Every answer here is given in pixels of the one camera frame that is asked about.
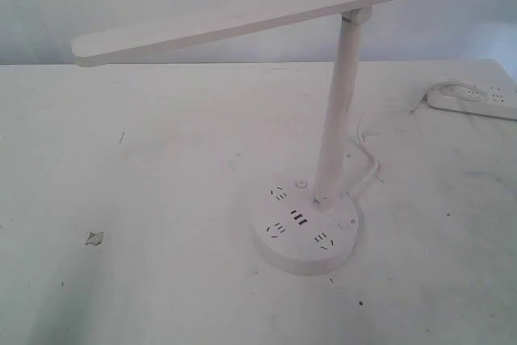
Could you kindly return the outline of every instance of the white table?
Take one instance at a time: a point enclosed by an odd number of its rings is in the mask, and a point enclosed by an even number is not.
[[[349,261],[259,258],[246,188],[314,170],[331,69],[0,67],[0,343],[517,343],[515,122],[379,108]],[[362,63],[352,123],[446,76],[511,82],[493,61]],[[347,184],[366,163],[351,143]]]

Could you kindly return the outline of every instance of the debris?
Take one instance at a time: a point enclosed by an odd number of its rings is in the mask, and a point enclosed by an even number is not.
[[[99,232],[98,234],[94,234],[90,232],[90,236],[86,240],[86,245],[91,244],[92,246],[97,246],[101,242],[103,242],[104,232]]]

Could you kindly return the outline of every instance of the white desk lamp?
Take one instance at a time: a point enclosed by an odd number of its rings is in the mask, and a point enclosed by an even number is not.
[[[77,65],[123,61],[127,53],[186,48],[232,36],[342,16],[313,191],[309,183],[287,177],[265,187],[250,204],[254,244],[277,267],[298,275],[316,275],[341,266],[352,252],[359,220],[351,198],[340,195],[348,107],[359,64],[360,26],[372,6],[392,0],[284,0],[258,10],[222,10],[79,36],[72,43]]]

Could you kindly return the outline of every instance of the wall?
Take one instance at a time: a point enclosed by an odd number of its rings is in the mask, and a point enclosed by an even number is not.
[[[69,63],[74,35],[244,1],[253,0],[0,0],[0,63]],[[363,59],[495,57],[517,77],[516,5],[402,0],[377,6],[365,28]],[[338,23],[330,17],[135,61],[330,61]]]

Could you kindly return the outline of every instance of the lamp base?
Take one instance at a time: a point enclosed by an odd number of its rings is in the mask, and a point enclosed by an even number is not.
[[[341,267],[354,249],[359,218],[349,196],[320,211],[304,180],[264,186],[250,204],[254,245],[266,261],[295,275],[320,275]]]

